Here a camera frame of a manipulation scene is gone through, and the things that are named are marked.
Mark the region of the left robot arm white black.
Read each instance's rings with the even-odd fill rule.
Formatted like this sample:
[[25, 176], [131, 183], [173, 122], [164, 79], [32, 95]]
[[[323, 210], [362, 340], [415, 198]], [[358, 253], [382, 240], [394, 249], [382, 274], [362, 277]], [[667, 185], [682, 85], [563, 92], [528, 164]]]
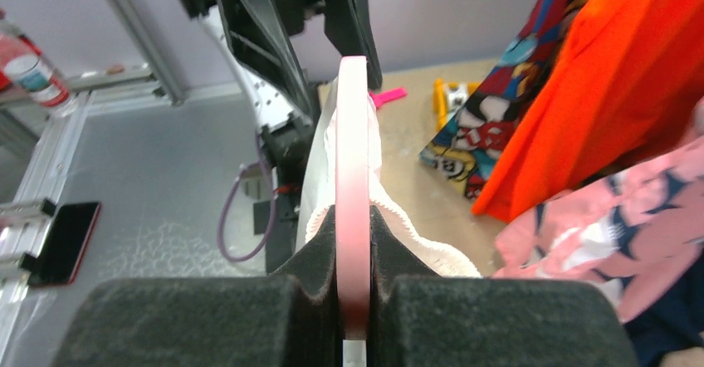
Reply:
[[308, 19], [324, 18], [325, 35], [342, 56], [366, 57], [370, 89], [378, 90], [383, 83], [369, 0], [180, 2], [224, 55], [251, 103], [257, 132], [273, 164], [302, 160], [320, 117], [315, 87], [291, 45]]

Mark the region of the black red smartphone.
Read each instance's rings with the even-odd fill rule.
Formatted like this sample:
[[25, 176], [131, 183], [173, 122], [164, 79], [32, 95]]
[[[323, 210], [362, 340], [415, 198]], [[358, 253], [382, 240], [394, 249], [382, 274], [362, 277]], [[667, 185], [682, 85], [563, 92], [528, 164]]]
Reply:
[[29, 276], [30, 287], [64, 286], [76, 279], [100, 210], [96, 201], [59, 207]]

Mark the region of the comic print shorts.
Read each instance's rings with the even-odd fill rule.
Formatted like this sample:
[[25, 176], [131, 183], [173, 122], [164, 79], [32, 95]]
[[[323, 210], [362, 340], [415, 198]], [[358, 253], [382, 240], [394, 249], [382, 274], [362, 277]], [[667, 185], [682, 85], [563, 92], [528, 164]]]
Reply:
[[477, 198], [528, 107], [545, 85], [567, 31], [589, 0], [537, 0], [497, 64], [420, 152], [469, 200]]

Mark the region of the pink shark print shorts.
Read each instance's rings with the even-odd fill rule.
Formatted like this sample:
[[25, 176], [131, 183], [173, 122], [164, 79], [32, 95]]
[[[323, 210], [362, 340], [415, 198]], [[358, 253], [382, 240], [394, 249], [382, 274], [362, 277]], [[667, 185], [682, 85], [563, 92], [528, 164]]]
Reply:
[[565, 191], [496, 238], [499, 278], [586, 281], [627, 322], [703, 249], [703, 107], [672, 151]]

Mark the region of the white shorts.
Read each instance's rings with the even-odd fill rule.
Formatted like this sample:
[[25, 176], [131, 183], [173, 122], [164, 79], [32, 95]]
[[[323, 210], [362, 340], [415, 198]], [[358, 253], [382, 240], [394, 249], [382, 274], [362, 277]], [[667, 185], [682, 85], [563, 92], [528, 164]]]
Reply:
[[[331, 88], [321, 116], [306, 165], [301, 190], [296, 230], [296, 249], [301, 249], [317, 233], [335, 203], [335, 124], [337, 81]], [[426, 266], [441, 276], [479, 277], [481, 273], [470, 259], [454, 246], [419, 235], [410, 217], [394, 202], [381, 184], [381, 138], [379, 122], [368, 108], [369, 123], [369, 193], [370, 203], [377, 207], [391, 233]]]

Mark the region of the clear plastic bottle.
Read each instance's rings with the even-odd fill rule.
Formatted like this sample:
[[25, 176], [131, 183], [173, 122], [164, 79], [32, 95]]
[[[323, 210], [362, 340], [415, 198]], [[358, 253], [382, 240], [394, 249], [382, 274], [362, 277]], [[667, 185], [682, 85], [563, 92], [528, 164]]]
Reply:
[[12, 84], [57, 117], [78, 107], [76, 96], [41, 49], [1, 11], [1, 87]]

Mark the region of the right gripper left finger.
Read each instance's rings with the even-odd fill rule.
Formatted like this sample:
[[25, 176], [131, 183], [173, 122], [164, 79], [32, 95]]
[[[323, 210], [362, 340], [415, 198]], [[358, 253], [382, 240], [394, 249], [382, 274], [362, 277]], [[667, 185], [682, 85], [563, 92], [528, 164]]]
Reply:
[[335, 207], [331, 206], [316, 234], [272, 275], [293, 279], [313, 301], [337, 301], [335, 254]]

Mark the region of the yellow plastic bin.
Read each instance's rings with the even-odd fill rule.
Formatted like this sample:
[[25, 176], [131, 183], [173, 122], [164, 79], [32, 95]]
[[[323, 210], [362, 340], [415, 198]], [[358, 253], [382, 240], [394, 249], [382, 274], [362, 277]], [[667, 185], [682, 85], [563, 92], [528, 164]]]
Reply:
[[477, 90], [479, 81], [448, 82], [437, 78], [433, 84], [433, 112], [436, 130], [441, 130]]

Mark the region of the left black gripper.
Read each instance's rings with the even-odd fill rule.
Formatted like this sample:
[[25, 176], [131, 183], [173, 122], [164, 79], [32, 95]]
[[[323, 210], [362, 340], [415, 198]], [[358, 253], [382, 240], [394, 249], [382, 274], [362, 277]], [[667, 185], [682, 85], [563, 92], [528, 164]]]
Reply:
[[180, 0], [191, 18], [205, 14], [217, 1], [234, 57], [281, 91], [305, 117], [315, 118], [315, 100], [288, 35], [301, 33], [311, 16], [325, 16], [325, 35], [341, 56], [366, 56], [368, 87], [382, 87], [369, 0]]

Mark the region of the navy blue shorts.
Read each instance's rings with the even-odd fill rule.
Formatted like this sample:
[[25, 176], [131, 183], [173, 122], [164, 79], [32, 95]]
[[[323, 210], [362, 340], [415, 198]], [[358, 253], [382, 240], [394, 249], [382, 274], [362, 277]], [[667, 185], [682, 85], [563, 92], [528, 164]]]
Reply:
[[703, 346], [703, 257], [645, 312], [624, 325], [641, 366]]

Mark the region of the orange mesh shorts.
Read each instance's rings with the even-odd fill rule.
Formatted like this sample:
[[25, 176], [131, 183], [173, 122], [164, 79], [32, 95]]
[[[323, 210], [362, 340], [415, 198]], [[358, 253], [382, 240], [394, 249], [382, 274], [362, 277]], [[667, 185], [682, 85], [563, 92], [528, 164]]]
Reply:
[[703, 95], [703, 0], [588, 0], [472, 206], [509, 222], [673, 146]]

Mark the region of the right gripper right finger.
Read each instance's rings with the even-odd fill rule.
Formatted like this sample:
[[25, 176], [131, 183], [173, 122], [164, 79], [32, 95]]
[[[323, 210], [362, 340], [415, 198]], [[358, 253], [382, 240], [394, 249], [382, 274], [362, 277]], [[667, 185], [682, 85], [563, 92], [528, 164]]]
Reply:
[[404, 246], [391, 232], [378, 207], [370, 207], [372, 298], [388, 298], [398, 276], [438, 274]]

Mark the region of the pink plastic clip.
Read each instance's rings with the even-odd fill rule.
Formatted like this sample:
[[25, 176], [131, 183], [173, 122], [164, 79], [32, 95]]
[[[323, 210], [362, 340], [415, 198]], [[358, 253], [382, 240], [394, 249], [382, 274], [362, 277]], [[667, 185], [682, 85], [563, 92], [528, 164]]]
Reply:
[[388, 91], [382, 91], [380, 93], [374, 93], [371, 91], [369, 96], [373, 101], [374, 107], [379, 109], [390, 102], [403, 99], [407, 96], [407, 94], [408, 92], [405, 88], [397, 87]]

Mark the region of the pink wooden hanger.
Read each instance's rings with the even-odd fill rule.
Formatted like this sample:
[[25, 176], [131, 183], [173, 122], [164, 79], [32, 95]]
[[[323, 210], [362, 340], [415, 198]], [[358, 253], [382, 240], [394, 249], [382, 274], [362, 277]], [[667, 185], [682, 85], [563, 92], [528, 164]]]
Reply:
[[340, 61], [335, 121], [335, 266], [344, 366], [361, 366], [371, 292], [367, 60]]

